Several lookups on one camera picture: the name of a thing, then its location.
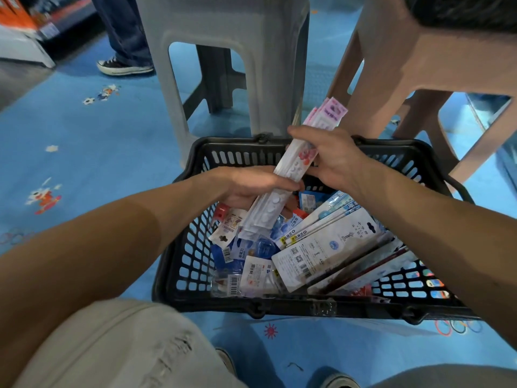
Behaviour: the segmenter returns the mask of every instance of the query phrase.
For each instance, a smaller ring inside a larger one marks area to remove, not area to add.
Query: floor
[[[361,0],[311,1],[304,110],[325,96],[361,7]],[[186,98],[201,76],[195,48],[173,44],[170,53]],[[0,253],[34,232],[164,185],[181,172],[156,76],[102,76],[95,61],[111,55],[102,37],[25,93],[2,88],[8,98],[23,96],[0,113]],[[0,64],[0,69],[18,66]],[[243,69],[236,55],[234,68]],[[108,88],[113,93],[106,101],[83,103]],[[191,131],[197,136],[249,136],[245,91],[234,92],[234,103],[233,109],[217,115],[209,115],[206,104],[200,105],[189,120]],[[440,116],[456,153],[464,155],[482,134],[466,96],[454,94]],[[382,137],[388,138],[393,129],[388,125]],[[478,205],[517,217],[517,192],[497,156],[465,185]],[[38,207],[30,204],[30,195],[39,189],[48,189],[60,200],[35,215]],[[124,296],[149,300],[155,271],[156,263]],[[438,330],[447,333],[447,326],[432,321],[410,326],[401,321],[333,318],[252,320],[213,312],[189,317],[215,345],[229,350],[238,361],[239,376],[250,387],[315,386],[332,369],[350,374],[364,387],[401,372],[406,374],[396,386],[411,379],[418,384],[408,386],[432,386],[429,382],[437,373],[461,376],[462,383],[469,380],[469,385],[480,386],[494,369],[482,369],[480,377],[469,365],[517,370],[517,353],[485,323],[474,323],[463,335],[444,336]]]

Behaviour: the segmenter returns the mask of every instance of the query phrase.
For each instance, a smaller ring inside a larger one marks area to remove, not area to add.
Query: beige pants
[[[96,302],[61,324],[14,387],[246,388],[190,320],[122,299]]]

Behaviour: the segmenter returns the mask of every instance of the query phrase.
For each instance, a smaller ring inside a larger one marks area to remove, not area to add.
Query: shoe
[[[127,76],[154,71],[152,65],[149,67],[132,67],[131,65],[121,63],[116,57],[112,57],[108,61],[97,61],[97,68],[109,76]]]
[[[361,388],[352,377],[343,373],[329,376],[321,385],[321,388]]]
[[[229,356],[229,354],[220,348],[216,348],[216,352],[218,353],[219,357],[223,360],[224,366],[228,369],[228,372],[233,374],[235,377],[237,377],[237,372],[235,371],[235,366],[233,364],[232,358]]]

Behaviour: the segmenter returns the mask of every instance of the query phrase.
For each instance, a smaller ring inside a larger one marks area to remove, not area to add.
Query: jeans
[[[132,67],[152,66],[151,52],[136,0],[92,0],[106,26],[118,61]]]

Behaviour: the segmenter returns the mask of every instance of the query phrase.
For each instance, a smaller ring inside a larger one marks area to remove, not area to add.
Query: shopping basket
[[[412,180],[452,198],[446,181],[464,201],[473,203],[460,183],[443,174],[434,151],[427,143],[419,140],[366,140],[362,137],[354,137],[354,140],[366,155]],[[174,182],[218,166],[276,165],[288,143],[288,139],[264,135],[255,138],[201,138],[192,145],[186,168]],[[333,192],[315,177],[306,175],[303,180],[308,190]],[[214,230],[214,227],[210,228],[214,209],[215,205],[206,209],[163,252],[152,289],[154,301],[170,305],[180,312],[241,312],[254,318],[280,314],[404,319],[411,324],[424,319],[477,318],[420,261],[374,283],[373,294],[379,297],[379,302],[372,302],[368,297],[291,294],[254,299],[211,297],[210,276],[215,267],[208,236]]]

